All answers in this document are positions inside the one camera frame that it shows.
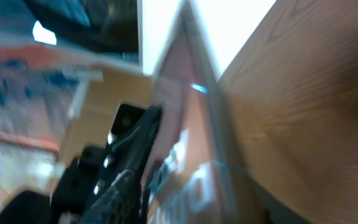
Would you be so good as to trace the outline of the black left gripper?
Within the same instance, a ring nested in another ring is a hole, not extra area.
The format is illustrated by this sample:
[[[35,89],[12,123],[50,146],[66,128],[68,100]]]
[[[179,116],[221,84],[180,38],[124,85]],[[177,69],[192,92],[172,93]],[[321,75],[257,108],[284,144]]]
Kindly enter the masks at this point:
[[[134,119],[139,119],[143,110],[123,103],[118,107],[115,118],[126,111]],[[129,123],[114,120],[107,143],[114,138],[114,125],[124,128]],[[65,169],[51,196],[31,190],[16,195],[0,212],[0,223],[77,223],[93,191],[97,170],[106,157],[106,145],[86,146]]]

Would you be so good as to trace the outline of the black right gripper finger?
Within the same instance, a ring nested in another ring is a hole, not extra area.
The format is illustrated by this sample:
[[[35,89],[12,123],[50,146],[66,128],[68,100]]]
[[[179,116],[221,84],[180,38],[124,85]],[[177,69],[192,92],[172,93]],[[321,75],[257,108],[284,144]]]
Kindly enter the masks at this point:
[[[152,105],[139,119],[124,111],[115,122],[129,125],[112,128],[114,138],[106,145],[107,154],[96,173],[96,182],[85,211],[77,223],[139,223],[141,178],[160,127],[163,109]]]

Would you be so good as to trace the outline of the rose gold Galaxy smartphone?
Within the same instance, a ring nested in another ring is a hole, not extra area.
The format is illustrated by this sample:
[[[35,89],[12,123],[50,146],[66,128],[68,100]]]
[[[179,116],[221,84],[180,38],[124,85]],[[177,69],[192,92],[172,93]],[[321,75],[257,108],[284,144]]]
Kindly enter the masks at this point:
[[[147,223],[260,223],[190,1],[153,8],[169,22],[152,72],[162,123],[143,175]]]

